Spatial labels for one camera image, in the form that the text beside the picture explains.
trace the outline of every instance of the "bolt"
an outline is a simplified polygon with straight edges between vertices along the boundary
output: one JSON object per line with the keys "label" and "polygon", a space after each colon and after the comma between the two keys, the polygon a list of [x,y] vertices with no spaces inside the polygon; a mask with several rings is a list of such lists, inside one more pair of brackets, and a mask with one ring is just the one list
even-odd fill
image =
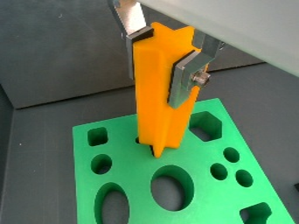
{"label": "bolt", "polygon": [[198,72],[192,75],[191,80],[195,86],[204,88],[210,82],[211,75],[206,72]]}
{"label": "bolt", "polygon": [[223,50],[224,46],[226,46],[226,43],[223,41],[220,41],[219,49]]}

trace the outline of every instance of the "gray tabletop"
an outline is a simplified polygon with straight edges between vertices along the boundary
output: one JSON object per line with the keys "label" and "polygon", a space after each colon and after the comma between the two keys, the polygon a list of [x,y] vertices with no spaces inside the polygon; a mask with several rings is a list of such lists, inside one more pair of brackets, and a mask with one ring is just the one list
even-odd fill
{"label": "gray tabletop", "polygon": [[[222,99],[296,222],[298,95],[299,79],[263,64],[212,73],[199,97]],[[135,112],[132,87],[13,112],[1,224],[76,223],[71,128]]]}

